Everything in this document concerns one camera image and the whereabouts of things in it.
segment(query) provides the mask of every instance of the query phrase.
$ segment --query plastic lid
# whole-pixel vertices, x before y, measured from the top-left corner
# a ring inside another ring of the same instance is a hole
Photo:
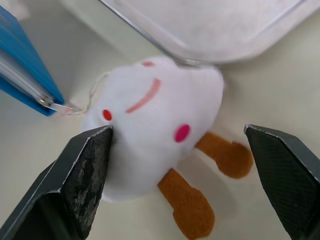
[[[170,55],[209,63],[254,57],[319,0],[101,0]]]

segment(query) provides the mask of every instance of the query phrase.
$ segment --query white plush toy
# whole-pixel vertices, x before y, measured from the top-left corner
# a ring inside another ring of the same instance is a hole
[[[111,72],[82,130],[112,125],[102,199],[131,199],[157,187],[212,126],[224,81],[212,67],[155,57]]]

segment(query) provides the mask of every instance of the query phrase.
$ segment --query smiling mouth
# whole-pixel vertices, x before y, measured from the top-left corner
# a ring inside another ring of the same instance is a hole
[[[134,111],[146,105],[158,93],[160,86],[161,86],[161,80],[159,80],[158,78],[153,79],[152,86],[150,90],[146,93],[146,95],[140,101],[138,101],[135,105],[129,107],[125,112],[127,114],[131,114]]]

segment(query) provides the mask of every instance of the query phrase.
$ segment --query plush toy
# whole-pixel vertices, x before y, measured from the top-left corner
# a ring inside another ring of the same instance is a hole
[[[245,147],[207,133],[223,89],[222,75],[213,66],[178,67],[166,57],[111,72],[82,126],[83,131],[113,128],[102,199],[124,201],[158,186],[183,234],[188,239],[207,236],[214,213],[203,194],[174,168],[197,146],[224,174],[241,178],[249,172],[252,158]]]

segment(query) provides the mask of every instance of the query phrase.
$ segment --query felt foot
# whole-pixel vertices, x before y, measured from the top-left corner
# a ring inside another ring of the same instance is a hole
[[[207,237],[213,229],[215,214],[205,196],[170,169],[158,187],[173,208],[173,218],[189,239]]]
[[[211,132],[207,132],[196,147],[215,160],[223,174],[233,179],[247,176],[254,164],[250,150],[244,145],[230,143]]]

